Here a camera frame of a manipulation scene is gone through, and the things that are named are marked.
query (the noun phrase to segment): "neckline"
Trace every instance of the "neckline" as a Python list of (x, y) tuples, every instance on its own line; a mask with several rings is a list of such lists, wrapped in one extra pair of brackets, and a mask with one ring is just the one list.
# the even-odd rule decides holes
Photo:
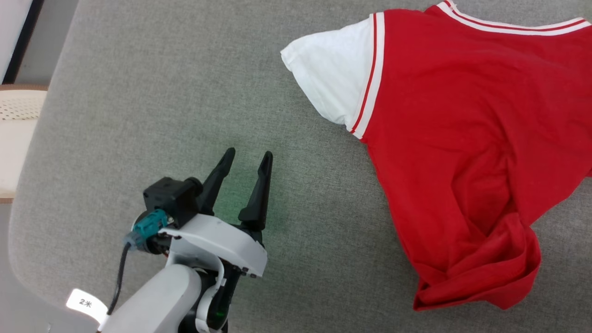
[(493, 33), (518, 34), (527, 36), (557, 36), (560, 34), (567, 34), (572, 31), (580, 30), (592, 25), (586, 19), (578, 17), (556, 24), (542, 25), (539, 27), (525, 27), (523, 25), (481, 20), (479, 18), (463, 14), (458, 10), (456, 4), (452, 2), (452, 0), (444, 0), (443, 2), (439, 3), (437, 7), (440, 8), (445, 14), (462, 24), (468, 25), (469, 27), (475, 29)]

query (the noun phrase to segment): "red and white jersey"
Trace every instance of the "red and white jersey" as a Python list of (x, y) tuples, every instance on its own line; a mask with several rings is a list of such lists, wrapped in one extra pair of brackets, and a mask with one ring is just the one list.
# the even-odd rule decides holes
[(416, 310), (507, 309), (530, 291), (530, 225), (592, 169), (590, 26), (495, 23), (445, 1), (282, 51), (319, 113), (368, 146), (420, 276)]

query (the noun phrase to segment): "gray floor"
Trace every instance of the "gray floor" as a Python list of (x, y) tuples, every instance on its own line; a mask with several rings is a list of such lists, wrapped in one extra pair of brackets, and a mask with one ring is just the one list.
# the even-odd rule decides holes
[[(45, 0), (15, 83), (49, 84), (77, 3)], [(95, 332), (93, 319), (52, 307), (14, 277), (8, 262), (9, 214), (10, 205), (0, 204), (0, 332)]]
[(25, 289), (12, 275), (7, 245), (9, 215), (10, 205), (0, 204), (0, 332), (95, 332), (93, 319), (52, 307)]

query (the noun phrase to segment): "gray fabric surface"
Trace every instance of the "gray fabric surface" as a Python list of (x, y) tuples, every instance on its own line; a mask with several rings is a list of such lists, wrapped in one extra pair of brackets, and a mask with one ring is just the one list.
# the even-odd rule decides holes
[[(457, 4), (541, 25), (591, 18), (588, 1)], [(264, 151), (275, 165), (268, 267), (240, 283), (232, 332), (592, 331), (592, 181), (535, 224), (543, 264), (525, 301), (415, 313), (417, 275), (364, 146), (316, 114), (279, 57), (305, 34), (435, 3), (81, 0), (14, 203), (15, 274), (58, 306), (74, 287), (108, 302), (141, 191), (164, 175), (203, 179), (234, 146), (215, 207), (226, 221), (246, 204)], [(163, 263), (131, 255), (121, 302)]]

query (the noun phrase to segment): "white tag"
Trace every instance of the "white tag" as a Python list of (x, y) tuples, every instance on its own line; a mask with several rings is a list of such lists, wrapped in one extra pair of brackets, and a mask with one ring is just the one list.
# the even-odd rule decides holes
[(95, 296), (83, 292), (80, 289), (72, 290), (66, 306), (93, 317), (99, 322), (99, 332), (103, 324), (107, 321), (107, 318), (109, 318), (107, 315), (107, 306)]

